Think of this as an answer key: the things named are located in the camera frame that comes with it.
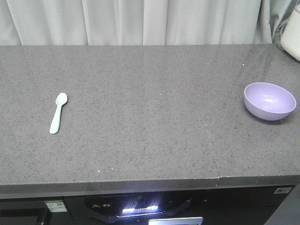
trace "curtain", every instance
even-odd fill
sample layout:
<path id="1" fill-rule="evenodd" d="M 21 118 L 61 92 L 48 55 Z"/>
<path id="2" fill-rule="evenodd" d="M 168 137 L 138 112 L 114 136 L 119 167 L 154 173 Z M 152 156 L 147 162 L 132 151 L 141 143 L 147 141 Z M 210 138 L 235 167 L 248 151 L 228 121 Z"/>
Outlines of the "curtain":
<path id="1" fill-rule="evenodd" d="M 293 0 L 0 0 L 0 45 L 272 43 Z"/>

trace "white spoon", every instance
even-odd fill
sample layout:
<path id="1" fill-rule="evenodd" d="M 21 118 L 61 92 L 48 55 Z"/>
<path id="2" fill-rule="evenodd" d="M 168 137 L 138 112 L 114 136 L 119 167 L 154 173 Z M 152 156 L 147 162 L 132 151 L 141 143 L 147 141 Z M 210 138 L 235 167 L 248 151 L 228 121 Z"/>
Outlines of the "white spoon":
<path id="1" fill-rule="evenodd" d="M 56 111 L 50 126 L 50 134 L 56 134 L 58 132 L 58 129 L 60 128 L 60 112 L 61 107 L 67 102 L 68 98 L 65 93 L 60 93 L 56 98 Z"/>

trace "purple bowl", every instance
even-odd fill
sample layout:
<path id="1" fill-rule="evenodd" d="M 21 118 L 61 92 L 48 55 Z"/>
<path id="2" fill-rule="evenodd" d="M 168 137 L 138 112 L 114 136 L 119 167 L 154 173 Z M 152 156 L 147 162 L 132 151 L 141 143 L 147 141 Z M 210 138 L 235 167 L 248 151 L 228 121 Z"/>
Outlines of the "purple bowl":
<path id="1" fill-rule="evenodd" d="M 272 83 L 252 83 L 244 90 L 246 108 L 263 120 L 280 120 L 296 108 L 296 99 L 286 89 Z"/>

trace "sticker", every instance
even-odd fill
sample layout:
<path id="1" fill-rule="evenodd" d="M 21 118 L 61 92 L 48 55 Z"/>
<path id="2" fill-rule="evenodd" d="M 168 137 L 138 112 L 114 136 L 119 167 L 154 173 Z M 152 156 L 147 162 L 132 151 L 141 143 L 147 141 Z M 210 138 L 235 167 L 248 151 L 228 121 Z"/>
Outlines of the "sticker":
<path id="1" fill-rule="evenodd" d="M 291 189 L 291 187 L 280 187 L 276 189 L 274 194 L 287 194 L 290 192 Z"/>
<path id="2" fill-rule="evenodd" d="M 50 212 L 67 212 L 67 208 L 62 200 L 45 201 Z"/>

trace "spoon handle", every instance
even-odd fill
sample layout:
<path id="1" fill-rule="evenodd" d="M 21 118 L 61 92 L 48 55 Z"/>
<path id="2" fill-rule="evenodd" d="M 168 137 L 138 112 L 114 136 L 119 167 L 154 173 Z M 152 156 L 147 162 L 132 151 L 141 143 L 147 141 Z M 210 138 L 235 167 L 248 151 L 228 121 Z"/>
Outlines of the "spoon handle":
<path id="1" fill-rule="evenodd" d="M 61 112 L 61 105 L 58 105 L 50 126 L 50 134 L 56 134 L 58 129 L 60 128 L 60 112 Z"/>

